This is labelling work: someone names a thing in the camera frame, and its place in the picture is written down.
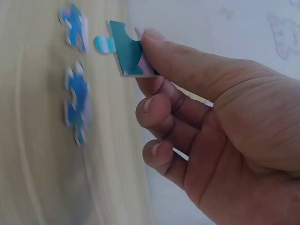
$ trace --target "skin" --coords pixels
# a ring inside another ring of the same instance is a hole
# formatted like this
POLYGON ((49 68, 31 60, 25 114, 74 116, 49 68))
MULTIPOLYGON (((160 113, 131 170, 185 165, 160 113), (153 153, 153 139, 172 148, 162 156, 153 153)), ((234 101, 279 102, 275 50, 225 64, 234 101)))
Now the skin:
POLYGON ((155 30, 141 43, 161 74, 137 79, 146 96, 137 120, 157 138, 143 149, 145 163, 218 225, 300 224, 300 82, 177 45, 155 30))

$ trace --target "palm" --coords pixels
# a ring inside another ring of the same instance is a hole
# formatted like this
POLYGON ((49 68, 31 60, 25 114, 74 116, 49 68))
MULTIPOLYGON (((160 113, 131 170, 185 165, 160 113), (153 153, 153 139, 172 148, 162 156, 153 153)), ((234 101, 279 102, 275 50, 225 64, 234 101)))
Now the palm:
MULTIPOLYGON (((275 222, 274 214, 282 219, 278 224, 284 224, 286 215, 282 209, 272 207, 284 204, 287 193, 295 193, 292 185, 285 186, 291 183, 288 177, 282 172, 260 175, 254 172, 260 167, 249 163, 252 160, 233 146, 221 127, 216 127, 214 112, 209 117, 211 121, 203 121, 202 140, 192 147, 189 155, 184 178, 187 195, 211 218, 222 212, 215 222, 223 225, 271 224, 275 222), (209 152, 201 151, 203 146, 210 146, 209 152)), ((286 210, 296 215, 297 204, 290 204, 286 210)))

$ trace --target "puzzle piece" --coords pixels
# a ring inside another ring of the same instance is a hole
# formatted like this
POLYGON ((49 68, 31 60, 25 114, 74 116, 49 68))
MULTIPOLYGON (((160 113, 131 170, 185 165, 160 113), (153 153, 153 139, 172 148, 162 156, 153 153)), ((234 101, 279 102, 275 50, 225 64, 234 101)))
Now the puzzle piece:
POLYGON ((75 129, 78 146, 85 145, 85 131, 90 128, 91 105, 90 88, 84 80, 82 63, 76 62, 75 70, 67 69, 65 88, 72 91, 73 103, 65 102, 65 122, 75 129))
POLYGON ((88 50, 88 20, 80 10, 71 3, 59 12, 59 20, 66 26, 66 43, 85 53, 88 50))
MULTIPOLYGON (((97 36, 94 39, 96 49, 101 53, 116 53, 121 75, 128 77, 151 77, 158 75, 146 60, 140 41, 128 37, 125 24, 117 21, 108 21, 112 38, 97 36)), ((141 30, 135 29, 138 36, 141 30)))
POLYGON ((278 55, 287 59, 289 53, 300 54, 300 26, 293 20, 279 20, 273 14, 269 14, 267 18, 278 55))

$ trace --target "fingernail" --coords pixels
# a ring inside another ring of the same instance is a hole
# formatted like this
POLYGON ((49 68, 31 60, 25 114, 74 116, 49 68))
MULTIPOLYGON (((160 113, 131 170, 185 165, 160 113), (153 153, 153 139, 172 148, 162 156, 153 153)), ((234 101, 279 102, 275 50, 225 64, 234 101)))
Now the fingernail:
POLYGON ((154 99, 155 96, 153 96, 152 98, 148 99, 145 104, 144 104, 144 111, 145 113, 148 113, 149 111, 149 107, 150 107, 150 103, 152 102, 152 100, 154 99))
POLYGON ((161 41, 165 40, 164 35, 162 35, 160 32, 158 32, 157 30, 152 29, 152 28, 151 29, 146 29, 145 32, 144 32, 144 35, 146 35, 149 38, 151 38, 155 41, 158 41, 158 42, 161 42, 161 41))
POLYGON ((152 149, 151 149, 151 155, 152 156, 155 156, 156 155, 156 152, 157 152, 157 150, 158 150, 158 148, 159 148, 159 146, 161 145, 162 143, 158 143, 158 144, 155 144, 153 147, 152 147, 152 149))

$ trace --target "wooden table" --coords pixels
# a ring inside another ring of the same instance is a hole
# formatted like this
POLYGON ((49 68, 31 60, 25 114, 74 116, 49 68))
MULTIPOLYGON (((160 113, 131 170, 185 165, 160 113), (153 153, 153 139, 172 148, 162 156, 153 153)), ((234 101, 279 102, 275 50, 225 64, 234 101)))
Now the wooden table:
POLYGON ((87 55, 68 48, 65 0, 0 1, 0 225, 153 223, 135 121, 133 79, 92 47, 105 20, 127 21, 125 0, 75 0, 89 20, 87 55), (63 120, 66 67, 80 59, 92 93, 89 144, 63 120))

